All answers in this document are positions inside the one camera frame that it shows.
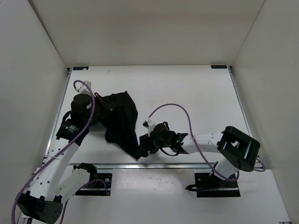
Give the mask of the black pleated skirt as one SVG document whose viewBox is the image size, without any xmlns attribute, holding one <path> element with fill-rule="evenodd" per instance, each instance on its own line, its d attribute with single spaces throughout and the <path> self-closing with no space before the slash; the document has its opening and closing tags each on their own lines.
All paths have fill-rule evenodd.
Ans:
<svg viewBox="0 0 299 224">
<path fill-rule="evenodd" d="M 138 111 L 128 92 L 111 94 L 103 98 L 117 103 L 117 107 L 100 121 L 106 128 L 105 140 L 115 143 L 136 160 L 148 157 L 148 152 L 138 144 L 135 132 Z"/>
</svg>

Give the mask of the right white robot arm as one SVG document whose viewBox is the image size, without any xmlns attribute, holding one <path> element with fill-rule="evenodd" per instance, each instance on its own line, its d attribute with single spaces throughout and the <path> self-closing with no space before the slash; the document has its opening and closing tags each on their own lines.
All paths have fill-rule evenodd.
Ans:
<svg viewBox="0 0 299 224">
<path fill-rule="evenodd" d="M 227 126 L 221 133 L 194 135 L 176 133 L 168 123 L 155 124 L 151 120 L 143 123 L 148 132 L 140 137 L 140 145 L 154 154 L 169 148 L 173 156 L 180 154 L 218 153 L 224 158 L 212 165 L 209 181 L 213 187 L 227 183 L 239 171 L 252 172 L 255 168 L 260 143 L 233 126 Z"/>
</svg>

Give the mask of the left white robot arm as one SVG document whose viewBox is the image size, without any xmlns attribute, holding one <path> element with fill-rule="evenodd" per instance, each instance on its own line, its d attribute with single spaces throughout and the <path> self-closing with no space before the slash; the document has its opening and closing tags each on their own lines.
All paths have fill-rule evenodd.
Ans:
<svg viewBox="0 0 299 224">
<path fill-rule="evenodd" d="M 107 183 L 98 176 L 97 168 L 90 163 L 80 163 L 73 167 L 73 173 L 61 181 L 65 169 L 77 152 L 89 126 L 109 116 L 117 103 L 98 93 L 80 93 L 71 102 L 71 109 L 65 113 L 57 140 L 66 140 L 64 148 L 49 151 L 45 163 L 34 173 L 33 179 L 17 198 L 22 213 L 46 224 L 63 220 L 68 200 L 82 188 L 103 188 L 109 195 Z"/>
</svg>

